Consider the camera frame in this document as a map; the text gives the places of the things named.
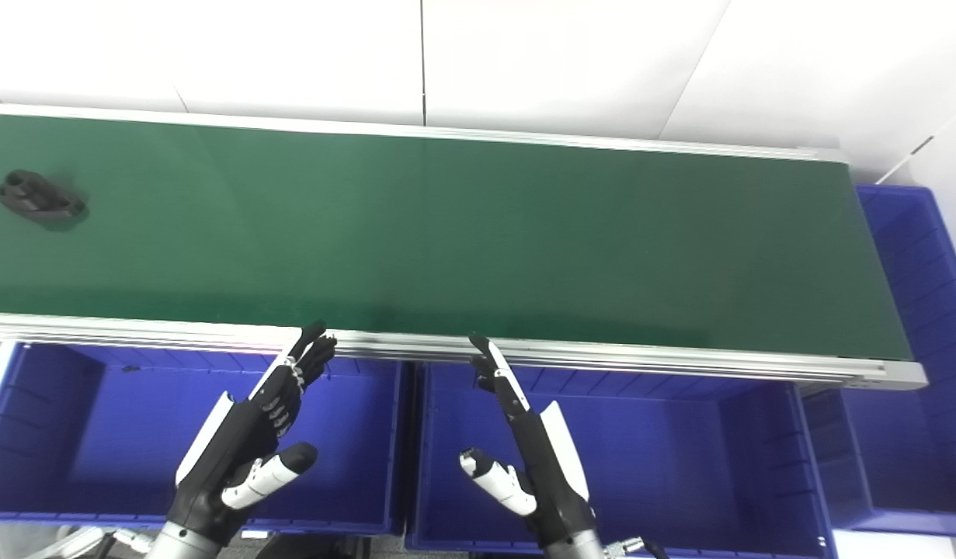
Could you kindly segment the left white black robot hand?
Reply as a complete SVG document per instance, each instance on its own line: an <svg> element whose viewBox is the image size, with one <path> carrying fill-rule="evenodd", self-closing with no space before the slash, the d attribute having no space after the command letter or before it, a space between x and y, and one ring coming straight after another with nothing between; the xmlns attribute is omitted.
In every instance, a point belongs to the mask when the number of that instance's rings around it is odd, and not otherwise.
<svg viewBox="0 0 956 559"><path fill-rule="evenodd" d="M217 557L258 503L314 466L315 446L280 443L297 421L304 391L335 355L336 343L325 322L311 323L248 397L219 396L177 467L175 498L148 557Z"/></svg>

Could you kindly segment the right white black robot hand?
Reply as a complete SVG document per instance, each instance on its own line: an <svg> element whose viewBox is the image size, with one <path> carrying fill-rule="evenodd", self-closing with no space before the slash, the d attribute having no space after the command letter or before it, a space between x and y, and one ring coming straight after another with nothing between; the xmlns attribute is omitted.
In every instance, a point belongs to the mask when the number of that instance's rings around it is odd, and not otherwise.
<svg viewBox="0 0 956 559"><path fill-rule="evenodd" d="M495 395L523 468L467 448L457 456L463 473L499 505L523 518L544 554L578 550L600 555L586 475L559 404L551 402L535 411L499 347L478 333L471 333L468 340L478 351L471 357L478 388Z"/></svg>

